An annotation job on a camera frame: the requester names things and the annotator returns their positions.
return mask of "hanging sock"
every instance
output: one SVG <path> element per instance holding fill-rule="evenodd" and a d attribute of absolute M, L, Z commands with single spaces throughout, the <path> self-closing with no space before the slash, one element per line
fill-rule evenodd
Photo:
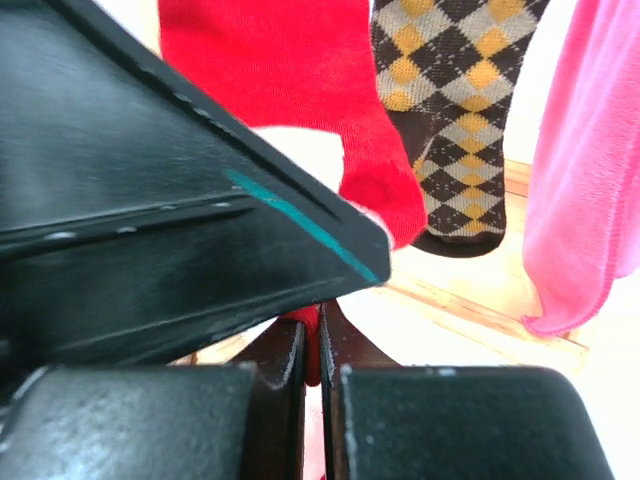
<path fill-rule="evenodd" d="M 377 0 L 378 93 L 424 190 L 421 250 L 470 257 L 502 241 L 504 129 L 548 1 Z"/>

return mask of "black plastic piece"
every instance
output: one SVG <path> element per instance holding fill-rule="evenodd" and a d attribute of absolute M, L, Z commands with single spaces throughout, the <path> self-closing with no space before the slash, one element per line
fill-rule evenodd
<path fill-rule="evenodd" d="M 275 322 L 234 363 L 257 365 L 240 478 L 302 478 L 304 326 Z"/>
<path fill-rule="evenodd" d="M 613 480 L 555 372 L 343 366 L 341 377 L 347 469 L 336 478 Z"/>
<path fill-rule="evenodd" d="M 322 407 L 327 480 L 346 478 L 344 416 L 340 397 L 340 368 L 399 367 L 347 320 L 336 301 L 322 306 L 320 355 L 322 369 Z"/>
<path fill-rule="evenodd" d="M 388 276 L 381 229 L 93 2 L 0 2 L 0 367 L 166 363 Z"/>
<path fill-rule="evenodd" d="M 40 370 L 0 434 L 0 478 L 240 478 L 254 376 L 250 366 Z"/>

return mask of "pink towel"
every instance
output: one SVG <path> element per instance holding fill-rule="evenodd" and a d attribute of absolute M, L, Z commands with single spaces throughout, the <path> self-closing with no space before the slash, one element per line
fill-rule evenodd
<path fill-rule="evenodd" d="M 588 321 L 640 265 L 639 0 L 578 1 L 533 163 L 524 264 L 544 310 L 524 321 L 539 335 Z"/>

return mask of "red fabric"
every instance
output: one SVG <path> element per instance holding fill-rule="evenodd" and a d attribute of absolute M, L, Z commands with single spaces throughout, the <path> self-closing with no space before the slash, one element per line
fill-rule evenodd
<path fill-rule="evenodd" d="M 301 308 L 280 317 L 280 320 L 294 320 L 304 323 L 306 329 L 306 372 L 305 381 L 310 387 L 320 383 L 320 336 L 318 335 L 318 319 L 320 311 L 317 305 Z"/>
<path fill-rule="evenodd" d="M 376 212 L 397 248 L 425 227 L 418 182 L 378 99 L 363 0 L 159 0 L 164 59 L 250 127 L 341 136 L 340 195 Z"/>

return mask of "teal stripe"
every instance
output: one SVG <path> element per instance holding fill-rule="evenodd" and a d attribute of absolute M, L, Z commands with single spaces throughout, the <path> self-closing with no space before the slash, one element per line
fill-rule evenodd
<path fill-rule="evenodd" d="M 345 249 L 333 235 L 315 223 L 291 203 L 280 198 L 262 185 L 258 185 L 249 177 L 236 170 L 227 170 L 226 175 L 233 183 L 244 188 L 251 196 L 265 205 L 284 213 L 305 232 L 315 238 L 328 249 L 332 250 L 340 259 L 353 268 L 369 283 L 380 283 L 380 279 L 369 267 L 358 260 L 349 250 Z"/>

